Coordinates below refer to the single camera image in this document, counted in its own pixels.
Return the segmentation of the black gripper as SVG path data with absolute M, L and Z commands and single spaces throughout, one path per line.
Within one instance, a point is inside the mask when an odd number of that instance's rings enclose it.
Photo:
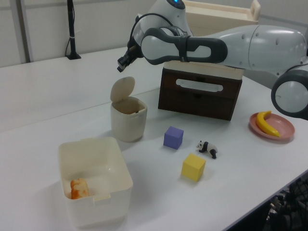
M 141 47 L 137 43 L 128 44 L 128 49 L 124 56 L 117 61 L 119 72 L 123 72 L 126 67 L 132 64 L 136 59 L 142 58 Z

